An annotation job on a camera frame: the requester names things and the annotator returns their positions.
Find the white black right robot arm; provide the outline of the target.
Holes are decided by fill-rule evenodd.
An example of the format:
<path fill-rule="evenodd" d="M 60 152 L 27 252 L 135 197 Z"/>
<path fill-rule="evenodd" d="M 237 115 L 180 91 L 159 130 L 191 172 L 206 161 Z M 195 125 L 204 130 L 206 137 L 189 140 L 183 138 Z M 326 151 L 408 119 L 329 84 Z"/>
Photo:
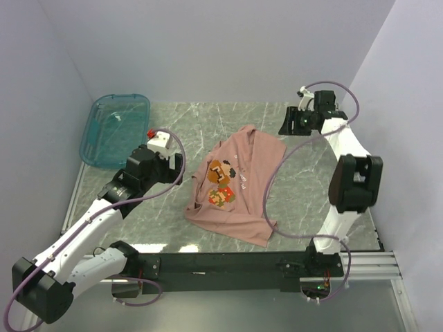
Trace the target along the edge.
<path fill-rule="evenodd" d="M 333 91 L 310 92 L 303 86 L 298 96 L 299 105 L 287 107 L 279 135 L 310 136 L 317 131 L 337 159 L 328 188 L 329 211 L 304 258 L 306 272 L 319 276 L 340 266 L 342 241 L 359 216 L 377 202 L 383 160 L 371 155 L 356 138 Z"/>

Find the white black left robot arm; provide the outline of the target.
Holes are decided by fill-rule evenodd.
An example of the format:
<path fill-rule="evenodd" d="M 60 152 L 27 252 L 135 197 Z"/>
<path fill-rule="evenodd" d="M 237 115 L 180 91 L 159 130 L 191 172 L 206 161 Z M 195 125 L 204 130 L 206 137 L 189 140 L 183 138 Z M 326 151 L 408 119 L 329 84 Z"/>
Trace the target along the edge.
<path fill-rule="evenodd" d="M 113 275 L 150 284 L 162 294 L 160 284 L 135 275 L 139 253 L 123 241 L 111 244 L 93 259 L 82 258 L 108 229 L 149 199 L 147 192 L 155 184 L 164 183 L 169 189 L 180 185 L 185 169 L 184 151 L 170 155 L 169 151 L 152 151 L 146 145 L 136 148 L 82 219 L 34 259 L 22 257 L 14 264 L 12 298 L 41 322 L 52 324 L 68 311 L 76 297 Z"/>

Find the pink printed t-shirt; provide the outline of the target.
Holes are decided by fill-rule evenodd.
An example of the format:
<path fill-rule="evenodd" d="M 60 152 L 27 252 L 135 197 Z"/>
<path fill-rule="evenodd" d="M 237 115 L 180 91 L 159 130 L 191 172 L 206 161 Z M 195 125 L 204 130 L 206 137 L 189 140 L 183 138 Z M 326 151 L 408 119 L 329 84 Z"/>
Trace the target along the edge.
<path fill-rule="evenodd" d="M 217 143 L 192 175 L 185 218 L 204 230 L 266 247 L 276 222 L 264 219 L 262 199 L 285 152 L 281 140 L 251 124 Z"/>

